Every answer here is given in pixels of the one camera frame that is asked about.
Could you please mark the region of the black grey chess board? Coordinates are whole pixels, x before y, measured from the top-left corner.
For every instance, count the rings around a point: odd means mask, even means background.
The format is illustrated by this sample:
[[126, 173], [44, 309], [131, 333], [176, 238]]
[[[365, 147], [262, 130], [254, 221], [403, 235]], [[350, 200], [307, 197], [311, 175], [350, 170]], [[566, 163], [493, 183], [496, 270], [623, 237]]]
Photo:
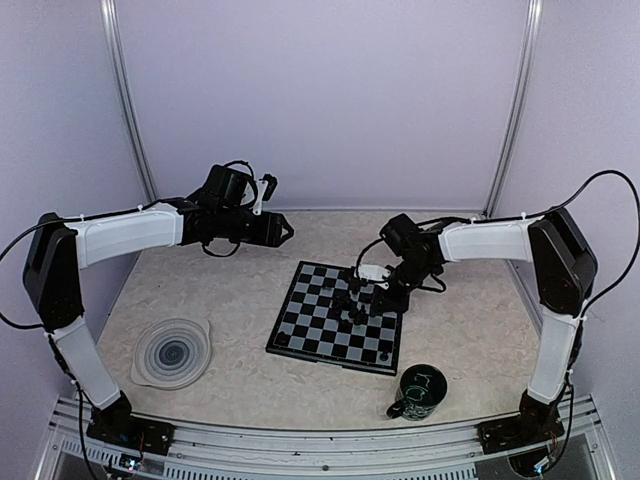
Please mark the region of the black grey chess board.
[[[321, 291], [324, 282], [331, 285], [328, 292]], [[357, 301], [360, 292], [374, 292], [374, 286], [367, 284], [351, 290], [346, 267], [299, 262], [265, 350], [274, 355], [366, 373], [396, 375], [402, 316], [383, 313], [367, 325], [340, 328], [336, 320], [328, 317], [332, 296], [338, 291], [348, 291]], [[290, 336], [287, 347], [274, 344], [279, 332]], [[382, 351], [390, 353], [389, 360], [384, 363], [379, 361]]]

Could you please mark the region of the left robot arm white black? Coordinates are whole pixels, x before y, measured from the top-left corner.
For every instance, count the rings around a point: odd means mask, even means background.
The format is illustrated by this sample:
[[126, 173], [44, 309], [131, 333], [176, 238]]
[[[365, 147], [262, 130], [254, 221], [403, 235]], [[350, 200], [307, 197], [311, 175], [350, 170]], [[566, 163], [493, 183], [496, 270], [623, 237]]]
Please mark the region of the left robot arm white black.
[[211, 168], [188, 197], [158, 200], [131, 210], [89, 217], [40, 217], [23, 271], [23, 285], [61, 369], [92, 405], [88, 434], [115, 445], [146, 437], [149, 423], [132, 414], [84, 321], [81, 270], [155, 247], [208, 247], [215, 239], [278, 248], [294, 235], [281, 213], [262, 206], [277, 187], [270, 174], [256, 178], [249, 163]]

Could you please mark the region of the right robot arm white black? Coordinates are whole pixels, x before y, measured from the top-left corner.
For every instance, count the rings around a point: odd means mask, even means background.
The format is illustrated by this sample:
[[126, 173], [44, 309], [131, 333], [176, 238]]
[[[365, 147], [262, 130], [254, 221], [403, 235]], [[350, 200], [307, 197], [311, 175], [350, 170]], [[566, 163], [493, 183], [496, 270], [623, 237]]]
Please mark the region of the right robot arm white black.
[[563, 434], [558, 404], [569, 385], [581, 347], [583, 310], [598, 269], [595, 255], [569, 212], [512, 219], [441, 217], [416, 223], [391, 218], [379, 239], [401, 262], [379, 267], [357, 262], [351, 279], [374, 287], [378, 313], [405, 313], [411, 293], [435, 278], [447, 263], [514, 260], [532, 264], [542, 317], [536, 365], [516, 415], [478, 426], [483, 447], [508, 449]]

